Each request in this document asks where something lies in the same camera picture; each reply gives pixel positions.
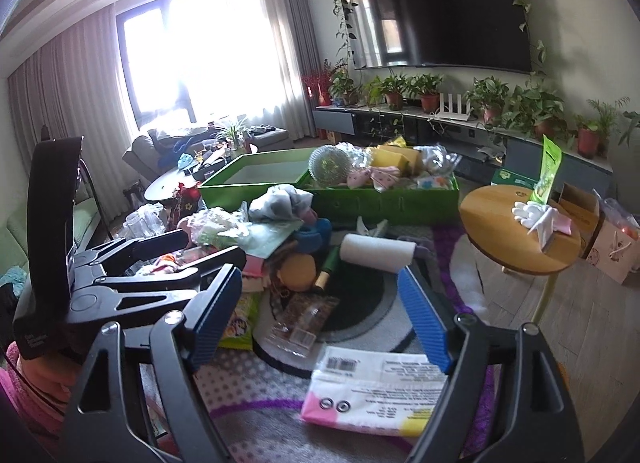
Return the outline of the person's left hand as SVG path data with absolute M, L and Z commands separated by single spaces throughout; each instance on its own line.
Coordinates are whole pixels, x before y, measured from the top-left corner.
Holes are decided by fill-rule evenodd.
M 44 356 L 26 360 L 17 356 L 16 368 L 23 376 L 23 385 L 29 397 L 51 417 L 64 417 L 80 365 L 60 353 L 46 353 Z

